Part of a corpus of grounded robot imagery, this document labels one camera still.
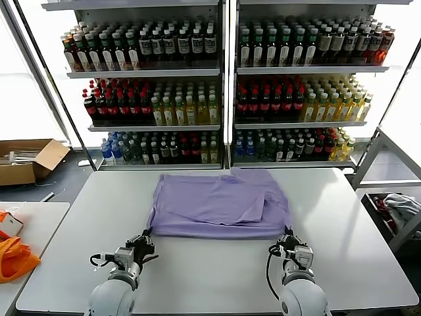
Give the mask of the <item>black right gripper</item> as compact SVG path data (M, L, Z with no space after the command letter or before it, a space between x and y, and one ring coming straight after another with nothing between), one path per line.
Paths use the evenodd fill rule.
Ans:
M274 245L270 246L270 257L283 257L295 264L309 263L309 246L296 235L293 229L287 226L284 234L278 238Z

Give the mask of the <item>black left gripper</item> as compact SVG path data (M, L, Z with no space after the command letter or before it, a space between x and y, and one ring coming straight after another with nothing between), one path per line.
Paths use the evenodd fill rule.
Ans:
M142 234L138 234L126 241L126 247L134 252L134 262L140 268L144 264L157 259L158 254L155 253L155 245L151 239L152 230L145 229Z

